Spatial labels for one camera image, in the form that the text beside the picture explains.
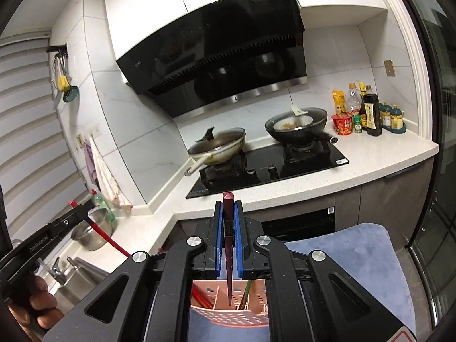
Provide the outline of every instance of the cabinet handle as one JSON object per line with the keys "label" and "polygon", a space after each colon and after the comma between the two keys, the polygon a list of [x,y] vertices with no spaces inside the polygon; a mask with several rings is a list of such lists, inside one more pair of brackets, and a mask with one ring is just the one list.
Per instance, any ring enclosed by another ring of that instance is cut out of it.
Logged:
{"label": "cabinet handle", "polygon": [[403,174],[404,172],[407,172],[407,171],[413,170],[414,168],[420,167],[421,165],[425,164],[425,162],[426,162],[426,160],[423,160],[417,164],[411,165],[409,167],[405,167],[404,169],[399,170],[397,172],[393,172],[392,174],[387,174],[386,176],[384,176],[384,178],[391,179],[392,177]]}

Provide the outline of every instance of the white countertop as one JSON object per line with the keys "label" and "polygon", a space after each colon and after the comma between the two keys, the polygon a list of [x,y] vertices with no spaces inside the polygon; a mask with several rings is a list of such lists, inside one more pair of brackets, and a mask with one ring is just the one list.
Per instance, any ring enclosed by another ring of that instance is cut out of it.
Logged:
{"label": "white countertop", "polygon": [[[242,200],[244,212],[304,201],[400,171],[432,157],[439,149],[434,142],[411,131],[395,135],[385,130],[379,137],[369,136],[366,132],[339,136],[336,146],[350,161],[349,164],[235,190],[234,199]],[[221,194],[185,199],[198,177],[198,173],[183,176],[154,214],[118,217],[112,238],[130,253],[138,250],[156,253],[177,220],[213,216],[215,201],[222,199]],[[124,255],[109,244],[93,252],[83,248],[71,252],[74,257],[109,272],[125,260]]]}

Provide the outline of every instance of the perforated basket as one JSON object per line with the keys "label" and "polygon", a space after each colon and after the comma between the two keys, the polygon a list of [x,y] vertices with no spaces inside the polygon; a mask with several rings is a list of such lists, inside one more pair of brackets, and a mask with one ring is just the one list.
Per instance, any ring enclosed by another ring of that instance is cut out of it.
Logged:
{"label": "perforated basket", "polygon": [[202,293],[212,302],[213,309],[205,309],[192,297],[192,309],[208,318],[212,323],[225,327],[265,327],[269,325],[268,303],[264,280],[254,280],[250,287],[246,309],[238,310],[247,282],[233,280],[233,297],[228,305],[226,280],[194,280]]}

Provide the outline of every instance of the gas stove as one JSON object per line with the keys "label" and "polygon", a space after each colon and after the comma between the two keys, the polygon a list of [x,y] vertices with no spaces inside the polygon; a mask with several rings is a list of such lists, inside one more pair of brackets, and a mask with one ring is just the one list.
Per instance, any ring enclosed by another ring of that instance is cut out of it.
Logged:
{"label": "gas stove", "polygon": [[302,146],[270,145],[241,152],[225,163],[200,170],[200,177],[186,198],[263,185],[348,163],[327,141],[313,140]]}

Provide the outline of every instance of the metal screw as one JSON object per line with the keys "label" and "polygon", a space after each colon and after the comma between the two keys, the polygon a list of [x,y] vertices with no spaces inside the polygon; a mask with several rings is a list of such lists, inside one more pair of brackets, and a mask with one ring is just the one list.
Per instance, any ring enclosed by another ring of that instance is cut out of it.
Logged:
{"label": "metal screw", "polygon": [[271,238],[266,236],[266,235],[260,235],[258,238],[257,238],[257,243],[260,245],[260,246],[267,246],[269,243],[271,243]]}
{"label": "metal screw", "polygon": [[202,240],[201,240],[200,237],[189,237],[189,238],[187,239],[187,244],[188,244],[189,246],[192,246],[192,247],[197,246],[197,245],[200,244],[201,242],[202,242]]}
{"label": "metal screw", "polygon": [[145,252],[136,252],[133,253],[133,256],[131,256],[131,258],[135,262],[143,262],[147,258],[147,254]]}
{"label": "metal screw", "polygon": [[323,251],[313,251],[312,258],[315,261],[323,261],[326,258],[326,255]]}

